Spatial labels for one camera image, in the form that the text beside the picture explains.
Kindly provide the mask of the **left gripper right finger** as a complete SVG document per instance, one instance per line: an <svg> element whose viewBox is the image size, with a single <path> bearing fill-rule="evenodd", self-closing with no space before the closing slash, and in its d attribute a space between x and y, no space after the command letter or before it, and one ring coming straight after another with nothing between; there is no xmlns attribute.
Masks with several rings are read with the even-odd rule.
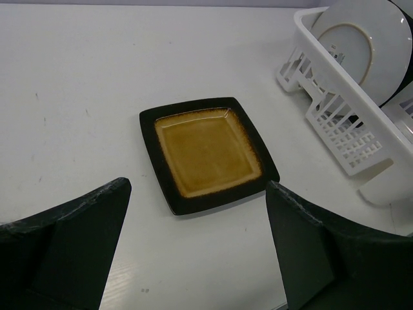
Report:
<svg viewBox="0 0 413 310"><path fill-rule="evenodd" d="M411 309L412 238L348 220L270 181L287 309Z"/></svg>

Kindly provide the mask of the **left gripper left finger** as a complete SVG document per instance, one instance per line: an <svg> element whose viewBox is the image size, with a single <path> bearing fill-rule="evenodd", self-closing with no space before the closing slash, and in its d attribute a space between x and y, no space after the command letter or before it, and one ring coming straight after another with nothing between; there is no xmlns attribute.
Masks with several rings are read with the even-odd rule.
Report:
<svg viewBox="0 0 413 310"><path fill-rule="evenodd" d="M132 186L117 178L1 225L1 309L99 309Z"/></svg>

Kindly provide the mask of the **black amber square plate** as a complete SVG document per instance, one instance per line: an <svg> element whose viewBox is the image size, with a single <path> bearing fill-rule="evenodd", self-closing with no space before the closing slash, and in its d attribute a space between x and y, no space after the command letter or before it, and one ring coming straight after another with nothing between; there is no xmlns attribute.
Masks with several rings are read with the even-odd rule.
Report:
<svg viewBox="0 0 413 310"><path fill-rule="evenodd" d="M265 190L280 175L239 101L206 98L139 113L145 147L176 216L209 211Z"/></svg>

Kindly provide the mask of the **red teal round plate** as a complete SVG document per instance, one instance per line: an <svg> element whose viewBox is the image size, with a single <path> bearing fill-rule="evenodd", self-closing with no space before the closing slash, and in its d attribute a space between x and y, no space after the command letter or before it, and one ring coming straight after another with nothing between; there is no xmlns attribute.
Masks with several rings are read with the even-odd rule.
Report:
<svg viewBox="0 0 413 310"><path fill-rule="evenodd" d="M338 1L310 32L379 107L412 81L412 16L392 1Z"/></svg>

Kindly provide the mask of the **black green square plate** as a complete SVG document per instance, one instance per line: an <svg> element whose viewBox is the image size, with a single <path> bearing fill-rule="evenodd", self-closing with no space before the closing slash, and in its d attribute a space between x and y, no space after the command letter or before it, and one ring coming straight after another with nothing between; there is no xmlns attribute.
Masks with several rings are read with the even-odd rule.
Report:
<svg viewBox="0 0 413 310"><path fill-rule="evenodd" d="M410 79L410 18L390 1L349 1L346 7L357 33L345 61L348 73L382 108Z"/></svg>

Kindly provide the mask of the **white plastic dish rack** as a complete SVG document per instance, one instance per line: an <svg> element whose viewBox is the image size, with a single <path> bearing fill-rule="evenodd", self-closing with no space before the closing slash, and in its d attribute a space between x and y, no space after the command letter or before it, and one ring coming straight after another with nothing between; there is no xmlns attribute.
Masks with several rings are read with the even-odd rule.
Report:
<svg viewBox="0 0 413 310"><path fill-rule="evenodd" d="M277 80L285 91L303 89L311 97L305 117L349 176L392 161L359 188L366 201L411 199L412 143L310 33L325 10L294 14L292 50Z"/></svg>

